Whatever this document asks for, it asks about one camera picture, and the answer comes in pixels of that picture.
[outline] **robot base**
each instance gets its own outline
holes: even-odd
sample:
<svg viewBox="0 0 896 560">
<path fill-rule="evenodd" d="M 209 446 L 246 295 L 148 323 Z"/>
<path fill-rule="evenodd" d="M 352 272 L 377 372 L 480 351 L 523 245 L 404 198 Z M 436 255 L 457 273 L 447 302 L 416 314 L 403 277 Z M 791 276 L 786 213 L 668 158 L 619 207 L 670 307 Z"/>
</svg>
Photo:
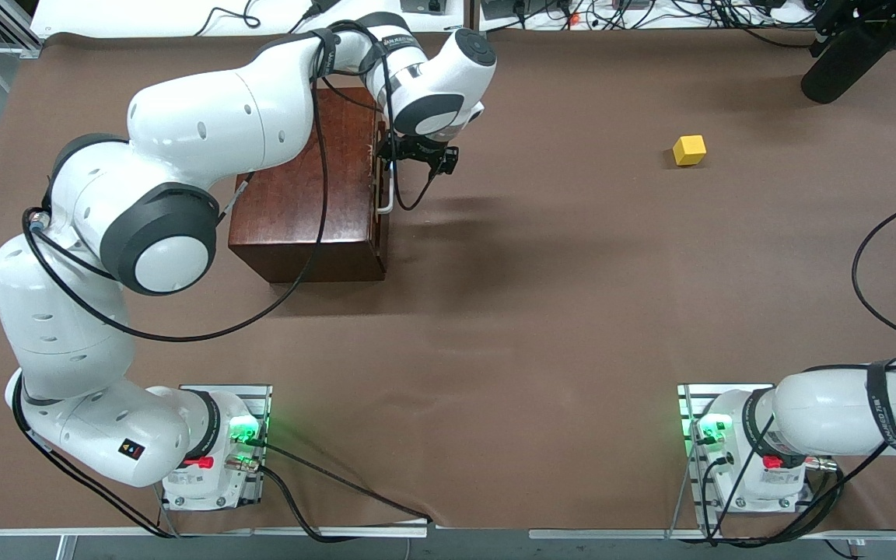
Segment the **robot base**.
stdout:
<svg viewBox="0 0 896 560">
<path fill-rule="evenodd" d="M 205 390 L 220 407 L 221 430 L 217 443 L 207 457 L 210 468 L 190 464 L 168 474 L 161 485 L 163 504 L 172 511 L 210 511 L 259 503 L 262 494 L 260 472 L 226 468 L 230 460 L 264 458 L 263 447 L 245 446 L 232 439 L 253 430 L 264 439 L 268 435 L 271 412 L 271 386 L 267 385 L 183 385 L 181 389 Z"/>
<path fill-rule="evenodd" d="M 679 386 L 684 443 L 689 457 L 689 481 L 698 523 L 705 534 L 710 534 L 717 526 L 719 515 L 732 494 L 744 462 L 753 453 L 753 442 L 746 437 L 742 425 L 743 407 L 751 390 L 764 387 L 771 386 L 762 383 L 693 383 Z M 700 443 L 708 437 L 715 442 Z M 711 468 L 707 482 L 701 481 L 708 465 L 718 460 L 723 464 Z M 810 501 L 812 497 L 814 494 L 804 482 L 803 465 L 796 468 L 765 468 L 762 457 L 755 453 L 728 506 L 728 513 L 799 513 L 803 507 L 797 504 Z M 706 527 L 704 508 L 708 513 Z"/>
</svg>

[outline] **wooden box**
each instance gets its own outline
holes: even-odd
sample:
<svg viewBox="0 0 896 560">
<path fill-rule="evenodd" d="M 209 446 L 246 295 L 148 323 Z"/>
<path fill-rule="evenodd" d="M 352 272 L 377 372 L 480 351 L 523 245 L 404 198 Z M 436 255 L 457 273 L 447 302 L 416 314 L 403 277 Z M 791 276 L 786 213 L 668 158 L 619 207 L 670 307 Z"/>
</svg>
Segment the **wooden box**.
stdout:
<svg viewBox="0 0 896 560">
<path fill-rule="evenodd" d="M 364 88 L 342 93 L 371 105 Z M 387 174 L 373 157 L 384 132 L 376 111 L 321 89 L 320 124 L 327 146 L 327 225 L 308 282 L 383 280 L 387 217 L 376 205 Z M 237 178 L 240 185 L 243 177 Z M 228 246 L 264 280 L 292 282 L 310 257 L 320 229 L 324 182 L 316 131 L 281 166 L 255 173 L 234 205 Z"/>
</svg>

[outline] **brown tabletop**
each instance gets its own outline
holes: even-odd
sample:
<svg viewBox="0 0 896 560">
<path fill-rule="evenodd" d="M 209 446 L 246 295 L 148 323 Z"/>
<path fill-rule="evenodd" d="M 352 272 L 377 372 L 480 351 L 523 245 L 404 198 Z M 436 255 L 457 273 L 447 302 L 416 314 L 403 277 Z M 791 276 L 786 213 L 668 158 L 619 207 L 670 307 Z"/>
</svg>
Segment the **brown tabletop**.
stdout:
<svg viewBox="0 0 896 560">
<path fill-rule="evenodd" d="M 138 89 L 240 66 L 262 43 L 54 37 L 22 63 L 0 123 L 0 244 L 65 142 L 122 134 Z M 486 114 L 458 138 L 456 173 L 394 214 L 387 280 L 303 286 L 216 341 L 140 341 L 128 376 L 273 383 L 271 439 L 441 525 L 666 528 L 685 462 L 677 383 L 778 382 L 896 355 L 896 334 L 849 284 L 857 244 L 896 210 L 896 53 L 822 107 L 797 89 L 806 53 L 741 32 L 504 32 L 494 44 Z M 693 134 L 710 153 L 676 169 L 667 150 Z M 413 198 L 426 171 L 403 167 Z M 134 326 L 206 332 L 274 300 L 280 288 L 221 230 L 192 290 L 128 295 Z M 896 319 L 896 224 L 860 274 Z M 15 366 L 0 328 L 0 528 L 127 525 L 19 435 L 2 398 Z M 315 524 L 403 518 L 270 465 Z M 156 511 L 149 489 L 118 490 Z M 271 487 L 260 506 L 178 522 L 294 524 Z M 828 525 L 896 529 L 896 460 L 854 481 Z"/>
</svg>

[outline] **red button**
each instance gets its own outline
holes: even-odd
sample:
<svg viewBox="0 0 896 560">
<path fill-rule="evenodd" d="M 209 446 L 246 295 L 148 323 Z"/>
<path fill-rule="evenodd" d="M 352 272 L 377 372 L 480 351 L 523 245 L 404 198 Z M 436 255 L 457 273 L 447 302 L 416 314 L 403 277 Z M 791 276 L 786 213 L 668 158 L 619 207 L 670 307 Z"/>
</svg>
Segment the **red button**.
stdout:
<svg viewBox="0 0 896 560">
<path fill-rule="evenodd" d="M 206 457 L 199 457 L 197 460 L 184 460 L 182 461 L 184 464 L 194 464 L 199 468 L 213 468 L 213 457 L 207 455 Z"/>
<path fill-rule="evenodd" d="M 762 467 L 780 468 L 783 467 L 783 460 L 775 455 L 765 455 L 762 457 Z"/>
</svg>

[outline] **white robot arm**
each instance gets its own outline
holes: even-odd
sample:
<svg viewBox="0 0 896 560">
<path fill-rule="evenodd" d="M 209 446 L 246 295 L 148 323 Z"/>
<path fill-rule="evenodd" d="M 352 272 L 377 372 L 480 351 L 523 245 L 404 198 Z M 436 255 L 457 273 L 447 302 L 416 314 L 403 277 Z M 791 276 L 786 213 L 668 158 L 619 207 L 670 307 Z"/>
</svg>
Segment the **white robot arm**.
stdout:
<svg viewBox="0 0 896 560">
<path fill-rule="evenodd" d="M 392 131 L 444 146 L 483 110 L 494 70 L 483 36 L 459 29 L 428 60 L 405 21 L 388 13 L 285 37 L 237 70 L 143 89 L 128 107 L 129 139 L 87 135 L 65 146 L 47 211 L 32 216 L 31 229 L 103 272 L 37 241 L 71 290 L 125 325 L 122 287 L 172 294 L 209 269 L 219 212 L 211 185 L 299 155 L 313 124 L 313 79 L 360 75 Z M 236 503 L 223 467 L 244 453 L 238 435 L 257 428 L 244 404 L 219 391 L 143 390 L 128 382 L 131 335 L 67 297 L 22 235 L 0 249 L 0 319 L 20 366 L 6 400 L 21 391 L 33 432 L 127 485 L 179 472 L 174 491 L 189 496 L 194 509 Z M 204 457 L 213 463 L 200 476 L 204 482 L 182 482 L 201 468 L 200 458 L 210 467 Z"/>
<path fill-rule="evenodd" d="M 804 469 L 824 465 L 819 458 L 869 455 L 885 443 L 883 453 L 896 455 L 896 359 L 812 368 L 771 389 L 729 390 L 692 432 L 708 462 L 721 460 L 712 481 L 718 496 L 736 496 L 729 511 L 794 513 L 797 501 L 810 498 Z"/>
</svg>

